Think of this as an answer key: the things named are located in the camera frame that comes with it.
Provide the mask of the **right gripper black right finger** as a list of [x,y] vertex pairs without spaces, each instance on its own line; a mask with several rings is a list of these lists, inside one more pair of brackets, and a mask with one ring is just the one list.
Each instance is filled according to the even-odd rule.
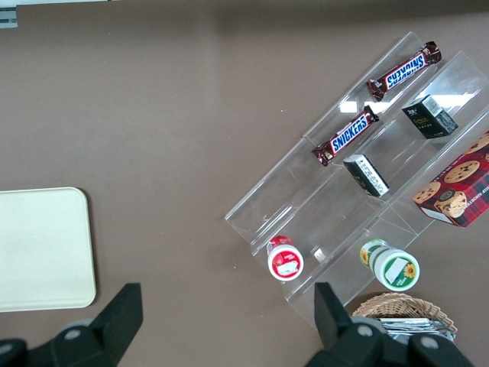
[[405,347],[368,323],[353,322],[327,282],[315,284],[314,318],[323,349],[308,366],[405,365]]

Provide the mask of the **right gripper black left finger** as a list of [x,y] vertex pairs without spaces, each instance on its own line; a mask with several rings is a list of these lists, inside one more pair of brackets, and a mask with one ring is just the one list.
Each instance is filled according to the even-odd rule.
[[143,322],[141,285],[130,283],[87,325],[73,325],[28,352],[29,366],[117,366]]

